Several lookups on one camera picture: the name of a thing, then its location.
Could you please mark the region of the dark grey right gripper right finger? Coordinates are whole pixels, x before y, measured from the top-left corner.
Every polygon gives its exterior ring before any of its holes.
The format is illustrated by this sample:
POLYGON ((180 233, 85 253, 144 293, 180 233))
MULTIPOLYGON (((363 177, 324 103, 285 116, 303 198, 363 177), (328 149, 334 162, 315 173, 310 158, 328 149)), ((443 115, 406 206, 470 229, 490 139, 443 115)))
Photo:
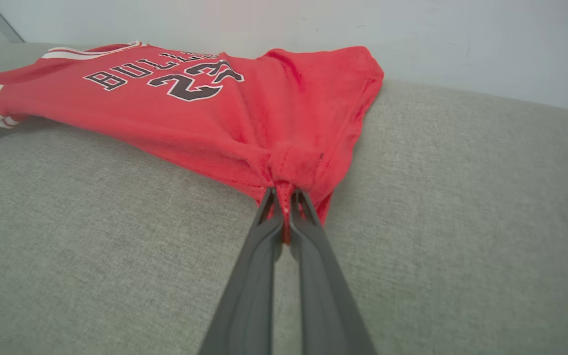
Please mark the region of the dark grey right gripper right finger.
POLYGON ((375 355, 376 348, 354 301, 311 199, 290 200, 290 245, 298 261, 305 355, 375 355))

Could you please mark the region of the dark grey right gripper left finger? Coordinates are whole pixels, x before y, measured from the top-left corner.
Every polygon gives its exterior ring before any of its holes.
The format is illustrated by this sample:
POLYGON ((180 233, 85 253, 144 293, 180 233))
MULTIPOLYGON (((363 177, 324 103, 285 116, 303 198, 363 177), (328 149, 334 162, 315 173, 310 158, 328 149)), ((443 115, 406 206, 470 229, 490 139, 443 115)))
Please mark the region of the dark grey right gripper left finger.
POLYGON ((284 214, 275 188, 266 189, 218 307, 201 355, 270 355, 274 269, 282 252, 284 214))

